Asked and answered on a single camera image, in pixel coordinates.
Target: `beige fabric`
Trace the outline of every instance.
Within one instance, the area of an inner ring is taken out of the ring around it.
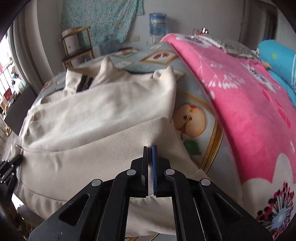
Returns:
[[[81,73],[93,74],[94,82],[89,90],[75,93]],[[159,155],[187,177],[206,177],[170,122],[176,94],[172,68],[131,76],[105,58],[91,68],[68,71],[66,86],[31,108],[18,139],[22,149],[13,147],[11,153],[24,156],[15,194],[42,218],[93,179],[106,181],[129,169],[145,145],[157,145]],[[171,199],[131,199],[126,236],[158,232],[175,234]]]

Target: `silver rivet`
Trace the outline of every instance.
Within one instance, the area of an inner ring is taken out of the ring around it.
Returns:
[[[165,171],[165,173],[168,174],[168,175],[174,175],[175,174],[175,171],[173,169],[167,169]]]
[[[133,169],[129,169],[127,172],[126,172],[126,174],[127,175],[129,175],[129,176],[133,176],[133,175],[135,175],[137,172],[135,171],[135,170],[133,170]]]
[[[209,186],[210,184],[211,184],[211,181],[209,180],[209,179],[202,179],[202,184],[204,185],[204,186]]]
[[[94,186],[94,187],[97,187],[97,186],[100,186],[101,185],[101,180],[99,179],[95,179],[91,182],[91,184]]]

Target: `gray patterned cloth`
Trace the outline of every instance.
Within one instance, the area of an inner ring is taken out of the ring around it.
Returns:
[[[230,39],[218,39],[210,34],[199,35],[200,38],[210,42],[217,48],[222,49],[225,53],[239,58],[251,58],[259,60],[247,46]]]

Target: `window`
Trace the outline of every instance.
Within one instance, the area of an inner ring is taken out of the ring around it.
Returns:
[[[0,95],[11,85],[13,61],[8,43],[7,35],[0,42]]]

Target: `teal floral cloth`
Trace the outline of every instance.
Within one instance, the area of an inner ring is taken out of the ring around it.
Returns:
[[[123,42],[135,16],[143,14],[143,0],[64,0],[61,31],[90,26],[92,45]],[[79,40],[87,43],[85,36]]]

